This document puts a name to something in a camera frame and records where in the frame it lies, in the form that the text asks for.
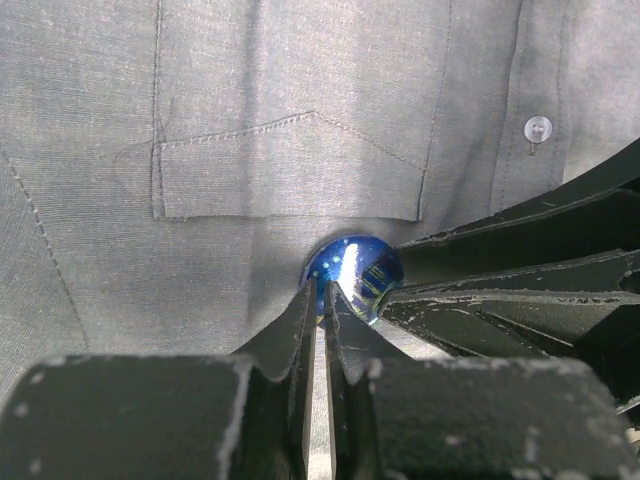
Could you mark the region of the grey button-up shirt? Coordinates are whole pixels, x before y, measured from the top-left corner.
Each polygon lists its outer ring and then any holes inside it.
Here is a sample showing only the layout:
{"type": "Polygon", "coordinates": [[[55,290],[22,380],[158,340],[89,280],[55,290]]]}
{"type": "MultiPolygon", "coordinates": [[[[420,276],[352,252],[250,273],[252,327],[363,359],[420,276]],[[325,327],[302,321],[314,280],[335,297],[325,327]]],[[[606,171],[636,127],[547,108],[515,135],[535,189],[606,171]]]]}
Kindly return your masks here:
{"type": "MultiPolygon", "coordinates": [[[[5,1],[1,415],[50,357],[232,354],[338,236],[614,188],[635,1],[5,1]]],[[[325,311],[312,381],[303,479],[338,479],[325,311]]]]}

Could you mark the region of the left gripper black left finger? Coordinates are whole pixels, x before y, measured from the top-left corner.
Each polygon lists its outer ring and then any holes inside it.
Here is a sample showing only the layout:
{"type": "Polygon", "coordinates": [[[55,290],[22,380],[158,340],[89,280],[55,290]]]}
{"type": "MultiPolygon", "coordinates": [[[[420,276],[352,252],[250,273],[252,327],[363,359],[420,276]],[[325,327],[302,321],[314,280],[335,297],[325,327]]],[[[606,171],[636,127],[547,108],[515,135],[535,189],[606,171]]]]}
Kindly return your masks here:
{"type": "Polygon", "coordinates": [[[1,415],[5,479],[303,479],[316,287],[230,355],[50,357],[1,415]]]}

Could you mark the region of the blue round brooch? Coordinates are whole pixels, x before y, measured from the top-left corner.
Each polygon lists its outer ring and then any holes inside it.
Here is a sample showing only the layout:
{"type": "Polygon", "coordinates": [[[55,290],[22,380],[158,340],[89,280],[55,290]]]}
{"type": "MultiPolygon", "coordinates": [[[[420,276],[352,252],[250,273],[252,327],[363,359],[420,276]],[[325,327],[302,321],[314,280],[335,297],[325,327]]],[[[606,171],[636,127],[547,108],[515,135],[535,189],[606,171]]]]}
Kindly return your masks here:
{"type": "Polygon", "coordinates": [[[382,298],[402,286],[404,268],[395,249],[369,234],[338,236],[311,255],[301,282],[317,287],[316,323],[324,325],[325,287],[337,283],[356,316],[372,325],[382,298]]]}

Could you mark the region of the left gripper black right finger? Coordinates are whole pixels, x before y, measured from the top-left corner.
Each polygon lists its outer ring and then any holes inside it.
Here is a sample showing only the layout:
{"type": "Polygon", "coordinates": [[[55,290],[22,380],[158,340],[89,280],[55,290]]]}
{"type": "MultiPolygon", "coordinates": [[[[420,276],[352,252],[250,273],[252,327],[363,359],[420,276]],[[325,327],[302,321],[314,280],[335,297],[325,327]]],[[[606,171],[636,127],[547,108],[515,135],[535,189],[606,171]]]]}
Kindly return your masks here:
{"type": "Polygon", "coordinates": [[[611,394],[569,358],[416,360],[325,291],[338,479],[635,479],[611,394]]]}

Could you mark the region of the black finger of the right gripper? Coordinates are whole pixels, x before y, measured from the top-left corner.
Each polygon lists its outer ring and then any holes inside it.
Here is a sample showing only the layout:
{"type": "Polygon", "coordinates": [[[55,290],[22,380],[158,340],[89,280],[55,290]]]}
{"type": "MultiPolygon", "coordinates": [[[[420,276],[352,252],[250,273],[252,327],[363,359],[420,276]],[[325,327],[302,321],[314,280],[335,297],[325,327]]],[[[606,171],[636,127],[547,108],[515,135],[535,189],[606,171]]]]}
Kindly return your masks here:
{"type": "Polygon", "coordinates": [[[639,412],[637,251],[404,288],[380,316],[452,355],[579,359],[639,412]]]}
{"type": "Polygon", "coordinates": [[[475,289],[627,292],[639,273],[639,194],[614,188],[564,205],[538,198],[399,249],[404,293],[475,289]]]}

